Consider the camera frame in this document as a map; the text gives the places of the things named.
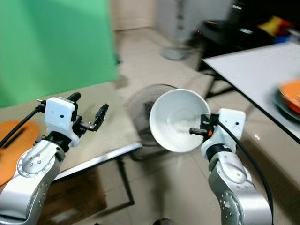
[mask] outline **orange object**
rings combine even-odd
[[[20,120],[0,122],[0,140],[2,140]],[[20,156],[33,147],[34,141],[40,136],[37,123],[26,122],[0,149],[0,186],[12,179]]]
[[[300,114],[300,79],[293,80],[280,87],[286,105]]]

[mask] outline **table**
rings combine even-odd
[[[271,45],[203,61],[217,73],[210,83],[206,98],[236,90],[300,143],[300,125],[282,116],[271,100],[279,85],[300,78],[299,44]],[[217,79],[227,81],[232,87],[212,93]]]
[[[66,158],[61,165],[60,174],[54,182],[67,179],[68,176],[76,175],[89,168],[115,159],[129,197],[129,202],[122,206],[133,205],[134,200],[122,156],[140,148],[142,145],[129,115],[122,106],[120,97],[113,85],[107,82],[41,99],[58,96],[66,98],[76,91],[82,95],[77,103],[78,115],[82,116],[83,121],[94,121],[95,114],[100,106],[105,103],[109,105],[109,109],[105,121],[99,130],[97,132],[87,131],[81,137],[79,146],[71,148],[66,153]],[[31,101],[23,105],[2,108],[0,109],[0,121],[21,120],[37,105],[37,101]],[[46,134],[44,117],[43,113],[38,113],[32,118],[33,121],[39,124],[42,134]]]

